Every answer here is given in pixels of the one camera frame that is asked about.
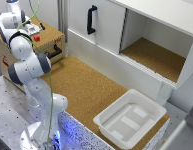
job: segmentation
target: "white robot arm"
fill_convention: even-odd
[[[2,40],[9,45],[12,54],[20,59],[19,62],[9,66],[9,76],[12,82],[24,86],[28,103],[31,106],[42,108],[41,124],[30,139],[33,150],[45,150],[50,126],[52,95],[50,87],[39,77],[50,71],[51,63],[45,54],[33,52],[32,44],[25,39],[31,40],[24,27],[17,32],[17,26],[25,22],[26,18],[19,7],[19,1],[7,0],[7,5],[10,5],[11,12],[0,14],[0,34]],[[51,142],[59,131],[58,113],[64,111],[67,106],[66,97],[53,94],[53,119],[49,135]],[[62,145],[60,142],[50,143],[50,149],[60,150]]]

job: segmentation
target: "white plastic bin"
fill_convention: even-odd
[[[94,122],[118,147],[132,149],[165,113],[165,108],[131,89],[97,115]]]

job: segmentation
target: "cabinet door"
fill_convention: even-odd
[[[92,5],[92,28],[95,33],[87,34],[87,15]],[[69,29],[90,42],[115,54],[119,53],[126,9],[108,0],[70,0]]]

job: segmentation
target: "black handle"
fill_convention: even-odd
[[[87,24],[87,31],[88,35],[94,33],[96,30],[92,28],[92,12],[97,10],[97,7],[92,5],[92,8],[88,10],[88,24]]]
[[[49,59],[51,59],[51,58],[55,57],[56,55],[59,55],[60,53],[62,53],[62,50],[56,44],[54,45],[54,49],[56,50],[54,53],[49,53],[49,52],[45,53]]]

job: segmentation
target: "cork surface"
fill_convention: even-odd
[[[124,49],[122,53],[174,82],[177,82],[186,60],[144,38]]]
[[[93,118],[126,93],[127,89],[74,56],[69,56],[54,64],[51,77],[53,92],[68,98],[69,106],[66,111],[118,150],[118,147],[100,133]],[[42,79],[50,85],[48,75],[44,75]],[[168,119],[169,116],[165,115],[133,150],[142,149]]]
[[[39,25],[39,22],[36,18],[32,19],[32,23]],[[45,30],[42,30],[38,35],[40,36],[40,41],[35,42],[34,38],[31,37],[31,39],[33,40],[34,44],[36,44],[38,47],[43,46],[46,43],[49,43],[55,39],[58,39],[61,36],[64,36],[64,34],[58,30],[56,30],[55,28],[53,28],[52,26],[46,24],[45,22],[43,22],[43,25],[45,26]]]

